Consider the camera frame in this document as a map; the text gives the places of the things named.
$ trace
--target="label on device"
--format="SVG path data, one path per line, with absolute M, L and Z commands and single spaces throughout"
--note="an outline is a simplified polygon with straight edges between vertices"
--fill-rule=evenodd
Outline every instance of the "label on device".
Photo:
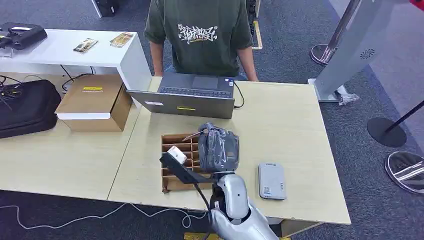
M 23 27 L 23 26 L 15 26 L 15 27 L 12 27 L 11 28 L 11 30 L 21 30 L 21 31 L 29 31 L 29 30 L 31 30 L 32 28 L 29 28 L 29 27 Z
M 144 101 L 148 105 L 156 105 L 156 106 L 163 106 L 164 104 L 162 102 L 157 101 Z
M 271 194 L 271 189 L 269 186 L 263 186 L 263 193 L 264 194 Z

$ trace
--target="green t-shirt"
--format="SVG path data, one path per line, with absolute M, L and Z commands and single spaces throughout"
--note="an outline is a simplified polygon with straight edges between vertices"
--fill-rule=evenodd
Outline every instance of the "green t-shirt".
M 235 77 L 237 50 L 252 46 L 246 0 L 151 0 L 144 35 L 172 44 L 178 73 Z

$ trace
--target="graphic print on t-shirt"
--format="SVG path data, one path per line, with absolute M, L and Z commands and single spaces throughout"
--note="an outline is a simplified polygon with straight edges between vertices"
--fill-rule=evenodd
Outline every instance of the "graphic print on t-shirt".
M 218 26 L 211 26 L 207 29 L 199 28 L 197 26 L 183 26 L 181 23 L 178 24 L 178 37 L 181 41 L 187 41 L 187 44 L 198 42 L 198 41 L 211 41 L 213 42 L 218 37 L 215 35 L 215 30 Z

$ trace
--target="black bag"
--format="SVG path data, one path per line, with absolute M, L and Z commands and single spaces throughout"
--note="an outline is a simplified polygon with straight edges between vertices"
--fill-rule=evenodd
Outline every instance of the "black bag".
M 21 96 L 0 100 L 0 139 L 37 133 L 56 126 L 55 110 L 61 102 L 56 87 L 48 80 L 23 82 Z

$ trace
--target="laptop keyboard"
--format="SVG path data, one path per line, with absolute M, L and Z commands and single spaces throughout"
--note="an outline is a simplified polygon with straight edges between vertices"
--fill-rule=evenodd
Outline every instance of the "laptop keyboard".
M 201 97 L 214 97 L 214 98 L 231 98 L 231 94 L 228 91 L 211 91 L 211 90 L 198 90 L 189 88 L 179 87 L 161 87 L 160 93 L 163 94 L 180 94 L 180 95 L 193 95 Z

